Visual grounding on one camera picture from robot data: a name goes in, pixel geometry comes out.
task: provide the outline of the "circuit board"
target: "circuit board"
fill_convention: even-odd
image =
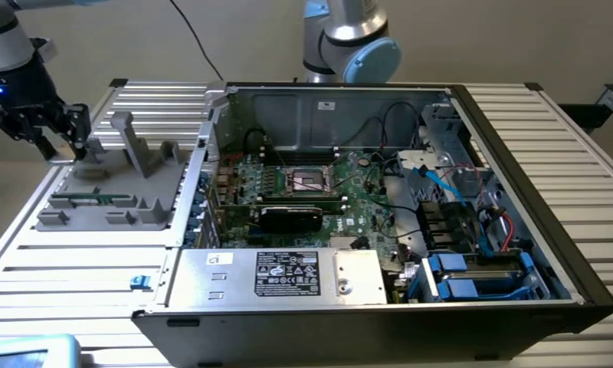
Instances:
[[[372,166],[360,167],[358,158],[371,158],[371,155],[355,152],[338,160],[332,165],[324,166],[292,166],[290,171],[282,166],[264,166],[255,158],[246,156],[226,166],[219,176],[219,198],[222,240],[223,248],[347,248],[350,243],[362,236],[370,241],[371,249],[378,250],[383,263],[392,257],[396,250],[396,240],[379,233],[379,224],[391,216],[391,211],[371,201],[364,189],[364,181],[368,177],[371,182],[379,180],[379,170]],[[312,205],[326,208],[323,226],[319,232],[307,234],[266,234],[254,221],[251,214],[255,209],[264,206],[278,205],[266,203],[260,196],[266,195],[267,200],[274,196],[287,194],[287,173],[323,172],[328,175],[330,187],[326,196],[343,198],[335,203],[335,208],[328,208],[330,202],[318,202],[323,199],[323,193],[314,192],[291,193],[300,195],[302,205]],[[378,202],[387,202],[386,195],[375,195]],[[386,235],[395,235],[395,228],[387,225],[383,229]]]

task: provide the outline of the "red cable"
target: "red cable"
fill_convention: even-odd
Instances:
[[[502,246],[502,251],[508,251],[511,239],[514,238],[515,226],[514,226],[514,220],[511,220],[511,217],[508,216],[506,212],[502,213],[502,217],[504,217],[504,219],[507,220],[507,223],[510,224],[510,234],[507,235],[504,245]]]

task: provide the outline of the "motherboard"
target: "motherboard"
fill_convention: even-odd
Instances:
[[[264,161],[259,156],[234,155],[222,165],[223,248],[354,247],[375,249],[386,262],[395,259],[396,230],[391,210],[376,204],[388,199],[376,185],[380,174],[372,153],[332,155],[324,165],[284,166]],[[270,232],[262,217],[279,209],[303,209],[312,217],[322,216],[318,231],[300,230],[308,218],[283,221],[286,214],[280,214],[274,223],[286,228]]]

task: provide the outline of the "white wall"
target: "white wall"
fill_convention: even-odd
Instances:
[[[178,0],[226,79],[303,74],[302,0]],[[542,83],[558,101],[594,102],[613,82],[613,0],[383,0],[404,49],[395,81]],[[94,104],[114,77],[215,79],[167,0],[20,13],[51,37],[48,69],[67,101]],[[0,132],[0,159],[38,152]]]

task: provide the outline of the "floor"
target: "floor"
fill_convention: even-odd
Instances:
[[[0,237],[46,173],[44,163],[0,162]]]

